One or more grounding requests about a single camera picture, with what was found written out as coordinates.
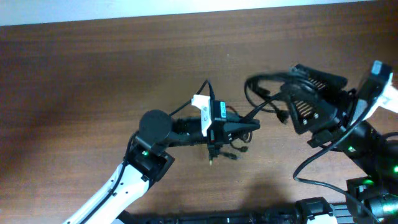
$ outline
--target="wire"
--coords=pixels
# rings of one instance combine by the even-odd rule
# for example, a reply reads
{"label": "wire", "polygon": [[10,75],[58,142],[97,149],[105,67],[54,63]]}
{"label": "wire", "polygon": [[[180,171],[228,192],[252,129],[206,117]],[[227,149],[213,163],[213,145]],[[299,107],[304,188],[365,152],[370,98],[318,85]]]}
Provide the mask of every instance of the wire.
{"label": "wire", "polygon": [[263,103],[261,103],[260,105],[257,105],[252,111],[250,111],[246,116],[244,116],[243,118],[241,118],[241,120],[239,121],[240,123],[246,123],[248,121],[251,121],[256,114],[258,114],[258,112],[265,107],[267,104],[269,104],[270,102],[274,101],[274,100],[278,100],[280,97],[280,93],[277,93],[273,96],[271,96],[268,100],[264,101]]}
{"label": "wire", "polygon": [[394,136],[398,136],[398,132],[391,132],[391,133],[383,134],[381,137],[384,139],[387,139],[387,138],[391,138]]}
{"label": "wire", "polygon": [[[211,86],[211,83],[209,80],[206,80],[205,82],[203,82],[203,84],[201,85],[201,87],[199,88],[199,90],[197,91],[196,95],[199,95],[201,93],[201,91],[204,89],[204,87],[206,86],[206,84],[208,84],[209,86],[209,95],[210,95],[210,99],[214,100],[215,99],[215,95],[214,95],[214,91],[213,91],[213,87]],[[188,100],[187,102],[185,102],[183,105],[181,105],[179,108],[177,108],[175,111],[171,112],[169,114],[169,116],[173,116],[176,113],[178,113],[180,110],[182,110],[184,107],[188,106],[191,103],[191,100]]]}
{"label": "wire", "polygon": [[[326,149],[326,148],[327,148],[327,146],[324,146],[324,145],[319,146],[319,147],[321,147],[322,149]],[[342,152],[342,151],[339,150],[337,147],[335,147],[335,148],[333,148],[333,149],[330,149],[330,151],[332,151],[332,152]]]}
{"label": "wire", "polygon": [[297,167],[297,169],[294,171],[293,179],[298,182],[302,182],[302,183],[306,183],[306,184],[313,184],[313,185],[328,187],[329,189],[335,190],[335,191],[345,195],[348,199],[350,199],[356,205],[360,206],[370,217],[372,217],[374,219],[374,221],[376,221],[376,223],[380,223],[379,220],[377,219],[377,217],[372,213],[372,211],[370,211],[370,209],[368,209],[362,202],[357,200],[355,197],[353,197],[352,195],[350,195],[348,192],[344,191],[343,189],[338,188],[338,187],[328,184],[328,183],[297,177],[298,174],[304,169],[304,167],[309,165],[309,163],[313,162],[315,159],[318,159],[322,155],[326,154],[328,151],[334,149],[337,145],[339,145],[339,143],[344,141],[358,127],[358,125],[362,122],[362,120],[366,117],[366,115],[371,110],[374,102],[376,102],[375,99],[373,99],[372,103],[370,103],[369,106],[362,112],[361,116],[359,116],[359,118],[349,128],[347,128],[347,130],[337,140],[334,140],[329,146],[327,146],[326,148],[322,149],[321,151],[315,153],[313,156],[309,157],[304,162],[302,162]]}
{"label": "wire", "polygon": [[253,138],[252,131],[249,133],[244,133],[239,137],[239,139],[242,140],[242,142],[244,142],[244,143],[250,143],[252,138]]}
{"label": "wire", "polygon": [[235,108],[233,108],[232,106],[230,106],[230,105],[226,105],[226,108],[227,108],[227,109],[230,109],[232,112],[234,112],[236,115],[238,115],[238,116],[239,116],[239,113],[238,113],[238,111],[237,111]]}
{"label": "wire", "polygon": [[[252,105],[253,107],[257,107],[258,105],[255,104],[255,103],[252,101],[252,99],[250,98],[250,96],[249,96],[248,88],[249,88],[249,83],[248,83],[248,81],[246,81],[246,82],[244,83],[244,96],[246,97],[246,99],[248,100],[248,102],[250,103],[250,105]],[[276,105],[273,104],[272,102],[270,102],[269,105],[272,106],[272,108],[273,108],[274,110],[268,110],[268,109],[261,108],[261,111],[267,112],[267,113],[276,113],[276,111],[278,110],[278,107],[276,107]]]}
{"label": "wire", "polygon": [[132,134],[131,137],[130,137],[130,139],[129,139],[129,142],[128,142],[128,144],[127,144],[126,153],[124,154],[124,158],[123,158],[122,169],[120,170],[119,177],[118,177],[118,179],[116,180],[115,184],[113,185],[113,188],[108,192],[108,194],[105,196],[105,198],[102,199],[102,201],[100,201],[100,203],[97,204],[97,206],[96,206],[96,207],[83,219],[83,221],[81,221],[80,224],[86,223],[86,222],[96,213],[96,211],[97,211],[98,209],[100,209],[100,207],[107,201],[107,199],[109,199],[109,198],[112,196],[112,194],[114,193],[114,191],[115,191],[116,188],[118,187],[119,182],[120,182],[120,180],[122,179],[124,170],[125,170],[125,168],[126,168],[126,166],[127,166],[127,163],[128,163],[127,159],[128,159],[128,156],[129,156],[129,151],[130,151],[131,143],[132,143],[132,141],[134,140],[134,138],[136,137],[137,133],[138,133],[138,131],[136,131],[134,134]]}
{"label": "wire", "polygon": [[231,142],[229,143],[229,145],[230,145],[233,149],[236,149],[236,150],[238,150],[238,151],[240,151],[240,152],[246,152],[246,151],[248,150],[248,148],[247,148],[246,146],[242,146],[242,147],[235,146],[235,145],[233,144],[233,141],[231,141]]}

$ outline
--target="white wall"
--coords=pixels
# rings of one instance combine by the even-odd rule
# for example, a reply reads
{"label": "white wall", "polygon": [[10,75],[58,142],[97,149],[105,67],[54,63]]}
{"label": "white wall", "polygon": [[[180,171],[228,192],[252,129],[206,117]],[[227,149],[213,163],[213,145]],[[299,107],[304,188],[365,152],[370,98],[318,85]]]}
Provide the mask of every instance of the white wall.
{"label": "white wall", "polygon": [[0,26],[366,0],[0,0]]}

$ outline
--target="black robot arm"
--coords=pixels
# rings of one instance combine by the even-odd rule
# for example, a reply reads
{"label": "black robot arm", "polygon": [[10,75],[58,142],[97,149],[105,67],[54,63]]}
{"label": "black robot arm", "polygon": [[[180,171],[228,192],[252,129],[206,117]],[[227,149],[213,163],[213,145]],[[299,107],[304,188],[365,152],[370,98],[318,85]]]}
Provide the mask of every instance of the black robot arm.
{"label": "black robot arm", "polygon": [[[199,95],[208,84],[210,96]],[[199,118],[173,119],[173,115],[189,104],[201,109]],[[227,111],[226,103],[215,100],[206,81],[196,95],[174,112],[151,110],[143,115],[139,129],[129,139],[123,162],[102,188],[64,223],[110,223],[157,181],[174,162],[165,150],[174,146],[207,144],[210,162],[219,155],[238,159],[236,154],[221,151],[235,139],[249,142],[252,132],[260,128],[258,120],[239,122],[236,111]]]}
{"label": "black robot arm", "polygon": [[[256,75],[245,83],[246,98],[252,105],[248,89],[268,103],[270,99],[284,101],[296,133],[312,132],[308,144],[323,148],[299,166],[294,179],[345,194],[349,211],[360,223],[378,222],[398,215],[398,142],[388,140],[389,136],[381,135],[363,121],[381,103],[398,98],[392,94],[391,98],[395,99],[386,100],[385,94],[392,88],[391,78],[391,67],[375,61],[370,75],[362,79],[357,90],[344,91],[345,78],[303,65],[285,73]],[[268,90],[259,86],[263,80],[282,82],[280,92],[270,96]],[[271,107],[277,115],[281,111],[275,105]],[[348,180],[347,192],[330,184],[297,177],[306,165],[330,150],[344,152],[368,176]]]}

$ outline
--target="wood grain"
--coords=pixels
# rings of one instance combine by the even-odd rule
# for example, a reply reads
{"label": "wood grain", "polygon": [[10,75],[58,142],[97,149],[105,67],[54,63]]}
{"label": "wood grain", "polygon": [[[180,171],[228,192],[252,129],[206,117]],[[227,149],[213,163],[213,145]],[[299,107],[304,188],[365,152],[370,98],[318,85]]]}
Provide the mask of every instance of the wood grain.
{"label": "wood grain", "polygon": [[[64,221],[113,173],[140,117],[172,111],[206,78],[217,98],[245,114],[243,83],[256,72],[300,62],[354,87],[375,59],[397,68],[397,15],[396,1],[376,1],[0,27],[0,223]],[[189,108],[178,116],[198,114]],[[169,149],[173,166],[127,210],[344,200],[292,180],[316,152],[305,143],[309,134],[296,135],[271,114],[257,118],[262,129],[240,161],[209,166],[205,146]],[[370,122],[381,133],[398,125],[383,109]],[[331,152],[302,175],[345,188],[363,172]]]}

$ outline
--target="black cable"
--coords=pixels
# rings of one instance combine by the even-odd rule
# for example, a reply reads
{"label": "black cable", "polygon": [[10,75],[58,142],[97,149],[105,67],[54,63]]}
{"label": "black cable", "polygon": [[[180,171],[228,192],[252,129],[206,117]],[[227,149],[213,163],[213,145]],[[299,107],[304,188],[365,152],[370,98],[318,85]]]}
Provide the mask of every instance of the black cable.
{"label": "black cable", "polygon": [[233,141],[231,141],[231,142],[229,143],[229,145],[230,145],[233,149],[238,150],[239,152],[247,152],[248,149],[249,149],[247,146],[242,146],[242,147],[235,146],[235,145],[233,144]]}
{"label": "black cable", "polygon": [[[252,101],[252,99],[250,98],[249,93],[248,93],[248,88],[249,88],[249,83],[248,83],[248,81],[246,81],[246,82],[244,83],[244,96],[246,97],[246,99],[248,100],[248,102],[250,103],[250,105],[252,105],[253,107],[258,107],[258,105],[255,104],[255,103]],[[262,108],[261,111],[267,112],[267,113],[276,113],[276,111],[278,110],[278,107],[276,107],[276,105],[273,104],[272,102],[269,103],[269,105],[272,106],[272,108],[273,108],[274,110],[269,110],[269,109],[264,109],[264,108]]]}
{"label": "black cable", "polygon": [[[204,87],[206,86],[206,84],[208,84],[209,86],[209,95],[210,95],[210,99],[214,100],[215,99],[215,95],[214,95],[214,91],[213,91],[213,87],[211,86],[211,83],[209,80],[206,80],[205,82],[203,82],[203,84],[201,85],[201,87],[199,88],[199,90],[197,91],[196,95],[199,95],[201,93],[201,91],[204,89]],[[191,103],[191,100],[188,100],[187,102],[185,102],[183,105],[181,105],[179,108],[177,108],[175,111],[171,112],[169,114],[169,116],[173,116],[175,115],[177,112],[179,112],[180,110],[182,110],[184,107],[186,107],[187,105],[189,105]]]}
{"label": "black cable", "polygon": [[[321,147],[322,149],[326,149],[327,148],[327,146],[324,146],[324,145],[319,146],[319,147]],[[333,149],[330,149],[330,151],[332,151],[332,152],[342,152],[341,150],[337,149],[337,147],[335,147]]]}
{"label": "black cable", "polygon": [[[300,86],[302,89],[307,90],[309,92],[316,93],[316,91],[317,91],[316,86],[308,80],[307,76],[303,75],[302,73],[295,73],[293,71],[291,71],[289,73],[279,72],[279,73],[273,73],[273,74],[260,73],[260,74],[253,76],[252,78],[247,79],[246,82],[244,83],[244,95],[245,95],[246,99],[248,100],[248,102],[250,103],[250,105],[252,105],[255,108],[257,108],[259,105],[256,105],[252,101],[252,99],[249,97],[248,88],[249,88],[249,85],[253,84],[253,83],[256,83],[258,85],[259,80],[271,80],[271,81],[275,81],[275,82],[284,82],[284,83],[288,83],[288,84],[294,83],[294,84]],[[270,106],[272,106],[272,108],[274,110],[267,110],[267,109],[262,109],[262,108],[260,110],[264,111],[264,112],[268,112],[268,113],[276,113],[279,121],[281,123],[286,124],[287,119],[289,118],[289,112],[278,109],[278,107],[275,104],[273,104],[272,101],[270,101],[268,104]]]}
{"label": "black cable", "polygon": [[252,111],[250,111],[246,116],[244,116],[243,118],[241,118],[239,120],[240,123],[246,123],[248,121],[251,121],[256,114],[258,114],[258,112],[260,112],[260,110],[265,107],[267,104],[269,104],[270,102],[274,101],[274,100],[278,100],[280,97],[280,93],[277,93],[273,96],[271,96],[268,100],[264,101],[263,103],[261,103],[260,105],[256,106]]}
{"label": "black cable", "polygon": [[138,131],[136,131],[134,134],[132,134],[131,137],[130,137],[130,139],[129,139],[129,142],[128,142],[128,144],[127,144],[126,153],[125,153],[124,158],[123,158],[122,169],[120,170],[119,177],[118,177],[118,179],[116,180],[115,184],[113,185],[113,188],[109,191],[109,193],[105,196],[105,198],[102,199],[102,201],[100,201],[100,203],[97,204],[97,206],[96,206],[96,207],[83,219],[83,221],[81,221],[80,224],[86,223],[86,222],[95,214],[95,212],[96,212],[98,209],[100,209],[100,207],[107,201],[107,199],[109,199],[109,198],[112,196],[112,194],[114,193],[114,191],[115,191],[116,188],[118,187],[119,182],[120,182],[120,180],[122,179],[124,170],[125,170],[125,168],[126,168],[126,166],[127,166],[127,163],[128,163],[127,158],[128,158],[128,156],[129,156],[129,151],[130,151],[131,143],[132,143],[132,141],[134,140],[134,138],[136,137],[136,134],[137,134],[137,133],[138,133]]}
{"label": "black cable", "polygon": [[242,140],[242,142],[244,142],[244,143],[250,143],[252,138],[253,138],[252,131],[249,133],[244,133],[239,137],[239,139]]}
{"label": "black cable", "polygon": [[398,136],[398,132],[391,132],[391,133],[383,134],[381,137],[384,139],[387,139],[387,138],[391,138],[394,136]]}
{"label": "black cable", "polygon": [[220,152],[220,155],[227,157],[228,159],[238,160],[240,159],[237,155],[230,152]]}
{"label": "black cable", "polygon": [[334,185],[331,185],[331,184],[328,184],[328,183],[324,183],[324,182],[320,182],[320,181],[316,181],[316,180],[308,180],[308,179],[303,179],[303,178],[297,177],[298,174],[304,169],[304,167],[309,165],[309,163],[311,163],[315,159],[318,159],[322,155],[326,154],[328,151],[334,149],[337,145],[339,145],[339,143],[344,141],[351,134],[351,132],[353,132],[358,127],[358,125],[362,122],[362,120],[366,117],[366,115],[371,110],[374,102],[376,102],[375,99],[372,100],[372,103],[370,103],[369,106],[362,112],[361,116],[359,116],[359,118],[354,122],[354,124],[352,124],[349,128],[347,128],[347,130],[337,140],[334,140],[328,147],[326,147],[326,148],[322,149],[321,151],[315,153],[313,156],[309,157],[304,162],[302,162],[297,167],[297,169],[294,171],[293,179],[298,181],[298,182],[302,182],[302,183],[306,183],[306,184],[313,184],[313,185],[319,185],[319,186],[328,187],[329,189],[335,190],[335,191],[345,195],[348,199],[350,199],[356,205],[360,206],[370,217],[372,217],[374,219],[374,221],[379,223],[379,220],[372,213],[372,211],[370,211],[370,209],[368,209],[362,202],[357,200],[355,197],[353,197],[352,195],[350,195],[348,192],[344,191],[343,189],[338,188],[338,187],[336,187]]}
{"label": "black cable", "polygon": [[236,115],[238,115],[238,116],[239,116],[239,113],[238,113],[238,111],[237,111],[235,108],[233,108],[232,106],[230,106],[230,105],[226,105],[226,108],[227,108],[227,109],[230,109],[232,112],[234,112]]}

